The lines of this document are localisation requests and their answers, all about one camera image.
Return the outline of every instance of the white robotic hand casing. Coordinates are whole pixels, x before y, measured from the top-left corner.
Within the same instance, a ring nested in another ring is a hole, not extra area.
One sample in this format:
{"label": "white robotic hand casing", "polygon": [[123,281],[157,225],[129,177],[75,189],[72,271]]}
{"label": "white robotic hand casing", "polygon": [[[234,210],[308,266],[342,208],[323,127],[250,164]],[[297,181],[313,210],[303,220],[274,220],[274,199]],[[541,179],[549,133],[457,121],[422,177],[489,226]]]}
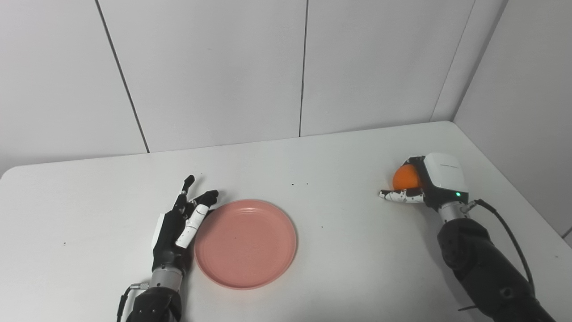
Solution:
{"label": "white robotic hand casing", "polygon": [[423,162],[431,183],[435,187],[462,193],[468,192],[461,164],[456,157],[445,153],[432,152],[425,156]]}

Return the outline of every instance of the white wall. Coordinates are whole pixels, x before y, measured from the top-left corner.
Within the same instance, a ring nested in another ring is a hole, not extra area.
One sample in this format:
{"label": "white wall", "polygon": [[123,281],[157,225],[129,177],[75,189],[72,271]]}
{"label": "white wall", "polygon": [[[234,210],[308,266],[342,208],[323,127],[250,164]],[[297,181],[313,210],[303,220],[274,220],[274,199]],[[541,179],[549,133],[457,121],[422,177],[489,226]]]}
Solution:
{"label": "white wall", "polygon": [[301,134],[429,121],[473,3],[310,1]]}
{"label": "white wall", "polygon": [[572,234],[568,234],[564,240],[568,243],[568,245],[572,246]]}
{"label": "white wall", "polygon": [[93,1],[0,1],[0,175],[145,152]]}
{"label": "white wall", "polygon": [[[450,119],[501,1],[100,2],[153,152]],[[0,44],[0,173],[145,152],[94,2],[2,1]]]}
{"label": "white wall", "polygon": [[560,234],[572,227],[571,13],[568,0],[509,1],[455,117]]}
{"label": "white wall", "polygon": [[305,0],[100,0],[149,149],[298,136]]}

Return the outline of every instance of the black cable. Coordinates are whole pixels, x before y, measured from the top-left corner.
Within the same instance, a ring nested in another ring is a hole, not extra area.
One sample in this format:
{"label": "black cable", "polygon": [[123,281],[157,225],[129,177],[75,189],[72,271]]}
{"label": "black cable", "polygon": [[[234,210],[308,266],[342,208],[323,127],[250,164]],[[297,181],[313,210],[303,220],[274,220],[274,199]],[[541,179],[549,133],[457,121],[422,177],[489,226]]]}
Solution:
{"label": "black cable", "polygon": [[460,308],[457,311],[461,312],[461,311],[466,311],[466,310],[471,310],[471,309],[476,309],[476,308],[477,308],[476,305],[471,305],[470,307]]}
{"label": "black cable", "polygon": [[492,207],[491,205],[489,205],[486,201],[482,200],[482,199],[478,199],[475,200],[475,203],[483,208],[485,208],[486,210],[490,211],[492,214],[494,214],[496,216],[496,218],[500,221],[500,223],[502,224],[502,226],[505,228],[506,233],[509,235],[510,240],[513,242],[514,247],[517,249],[517,253],[518,253],[518,257],[521,258],[522,261],[522,266],[525,269],[526,272],[526,278],[529,281],[530,287],[532,287],[533,289],[533,294],[535,294],[535,289],[534,289],[534,281],[533,281],[533,274],[530,272],[530,267],[528,262],[526,261],[526,257],[525,255],[522,253],[522,249],[521,247],[518,245],[517,239],[516,237],[514,237],[513,232],[510,230],[508,224],[506,223],[506,221],[501,217],[501,215],[496,211],[496,209],[494,209],[494,207]]}
{"label": "black cable", "polygon": [[117,308],[117,322],[121,322],[121,316],[123,316],[123,310],[125,308],[125,303],[127,303],[127,297],[129,292],[131,292],[133,288],[130,286],[125,290],[125,293],[121,296],[119,300],[119,307]]}

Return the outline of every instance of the orange ball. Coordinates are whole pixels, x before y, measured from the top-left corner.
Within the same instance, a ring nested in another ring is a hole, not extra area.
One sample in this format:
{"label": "orange ball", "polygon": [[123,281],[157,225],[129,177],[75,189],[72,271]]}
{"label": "orange ball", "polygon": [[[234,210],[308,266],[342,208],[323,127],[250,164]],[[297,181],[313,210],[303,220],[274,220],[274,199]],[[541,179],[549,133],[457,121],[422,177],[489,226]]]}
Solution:
{"label": "orange ball", "polygon": [[404,164],[395,171],[393,179],[394,189],[410,189],[421,187],[421,181],[411,164]]}

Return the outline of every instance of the white tiled wall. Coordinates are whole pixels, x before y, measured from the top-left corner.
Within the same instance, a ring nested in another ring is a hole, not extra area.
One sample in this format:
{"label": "white tiled wall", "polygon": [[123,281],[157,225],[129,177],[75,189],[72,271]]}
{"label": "white tiled wall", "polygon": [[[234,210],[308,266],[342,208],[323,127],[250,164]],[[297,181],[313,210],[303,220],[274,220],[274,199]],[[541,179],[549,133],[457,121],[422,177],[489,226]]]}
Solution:
{"label": "white tiled wall", "polygon": [[298,136],[305,0],[100,2],[152,152]]}
{"label": "white tiled wall", "polygon": [[428,122],[473,3],[311,0],[301,134]]}
{"label": "white tiled wall", "polygon": [[[152,152],[429,121],[494,1],[100,0]],[[0,75],[0,173],[145,152],[94,1],[0,2]]]}
{"label": "white tiled wall", "polygon": [[0,175],[145,152],[93,1],[0,1]]}
{"label": "white tiled wall", "polygon": [[508,0],[476,0],[455,50],[431,121],[450,121],[471,81],[471,75],[492,36]]}

